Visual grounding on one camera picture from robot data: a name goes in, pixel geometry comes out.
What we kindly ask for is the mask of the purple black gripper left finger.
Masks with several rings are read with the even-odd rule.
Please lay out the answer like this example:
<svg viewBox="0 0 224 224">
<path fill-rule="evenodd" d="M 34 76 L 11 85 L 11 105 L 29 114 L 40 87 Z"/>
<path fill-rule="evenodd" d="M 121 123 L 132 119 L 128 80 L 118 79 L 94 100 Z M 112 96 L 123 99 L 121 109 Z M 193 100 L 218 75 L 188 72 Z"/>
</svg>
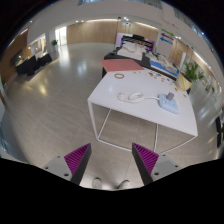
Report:
<svg viewBox="0 0 224 224">
<path fill-rule="evenodd" d="M 65 156 L 56 156 L 43 166 L 56 176 L 79 185 L 91 155 L 91 144 L 83 145 Z"/>
</svg>

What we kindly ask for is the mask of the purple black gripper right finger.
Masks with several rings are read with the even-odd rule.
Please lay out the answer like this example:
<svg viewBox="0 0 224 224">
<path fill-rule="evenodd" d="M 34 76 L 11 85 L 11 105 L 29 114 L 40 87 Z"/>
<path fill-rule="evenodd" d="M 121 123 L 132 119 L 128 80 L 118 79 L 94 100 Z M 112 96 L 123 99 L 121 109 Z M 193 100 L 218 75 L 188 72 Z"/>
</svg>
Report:
<svg viewBox="0 0 224 224">
<path fill-rule="evenodd" d="M 180 169 L 180 166 L 167 154 L 159 155 L 137 143 L 132 144 L 132 155 L 144 185 L 148 185 Z"/>
</svg>

